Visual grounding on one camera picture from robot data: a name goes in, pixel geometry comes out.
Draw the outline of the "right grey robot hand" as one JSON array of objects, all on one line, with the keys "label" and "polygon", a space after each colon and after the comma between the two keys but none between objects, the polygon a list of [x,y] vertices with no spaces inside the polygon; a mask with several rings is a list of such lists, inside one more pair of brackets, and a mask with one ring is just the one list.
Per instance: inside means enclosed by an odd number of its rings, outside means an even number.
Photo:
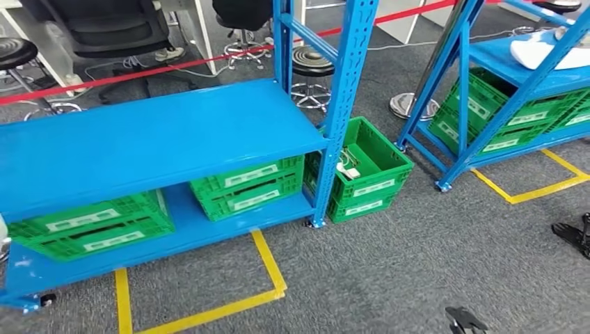
[{"label": "right grey robot hand", "polygon": [[453,334],[486,334],[489,328],[465,307],[446,307],[449,329]]}]

